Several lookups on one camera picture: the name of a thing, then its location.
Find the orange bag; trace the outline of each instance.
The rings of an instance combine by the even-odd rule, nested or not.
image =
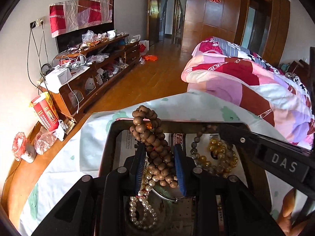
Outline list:
[[[146,61],[157,61],[158,57],[155,55],[144,55],[142,56]]]

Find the doorway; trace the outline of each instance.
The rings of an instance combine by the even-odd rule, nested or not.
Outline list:
[[[185,11],[186,0],[148,0],[147,38],[150,46],[165,38],[181,45]]]

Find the finger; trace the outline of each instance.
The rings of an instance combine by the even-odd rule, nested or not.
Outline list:
[[[286,196],[283,198],[283,216],[286,218],[288,215],[290,215],[294,209],[295,204],[295,189],[291,189]]]
[[[297,226],[294,226],[288,236],[298,236],[304,227],[308,224],[309,220],[306,220],[302,223],[299,223]]]
[[[292,223],[291,223],[291,215],[289,214],[287,217],[283,216],[283,211],[279,213],[278,219],[277,219],[277,224],[281,228],[281,230],[285,233],[285,235],[289,235],[291,228],[292,228]]]

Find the wooden floor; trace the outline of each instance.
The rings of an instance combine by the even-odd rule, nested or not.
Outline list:
[[[181,73],[191,55],[182,53],[180,46],[172,45],[169,39],[151,46],[149,54],[158,56],[158,60],[137,65],[92,106],[63,142],[57,140],[49,151],[38,155],[31,164],[21,161],[5,185],[2,197],[2,206],[16,228],[24,204],[40,175],[92,113],[123,109],[144,101],[186,92],[187,83],[181,80]]]

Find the metal rivet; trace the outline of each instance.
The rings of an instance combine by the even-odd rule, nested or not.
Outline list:
[[[125,168],[125,167],[119,167],[118,169],[117,169],[117,171],[118,171],[118,173],[125,173],[126,171],[127,171],[127,169]]]
[[[238,177],[235,176],[235,175],[231,175],[231,176],[229,176],[229,180],[230,180],[231,182],[235,183],[235,182],[238,181]]]
[[[195,174],[201,174],[202,173],[202,168],[196,167],[196,168],[193,169],[193,172]]]
[[[83,177],[81,178],[81,180],[82,180],[83,182],[88,182],[88,181],[90,181],[90,179],[91,179],[91,176],[89,176],[89,175],[85,175],[85,176],[83,176]]]

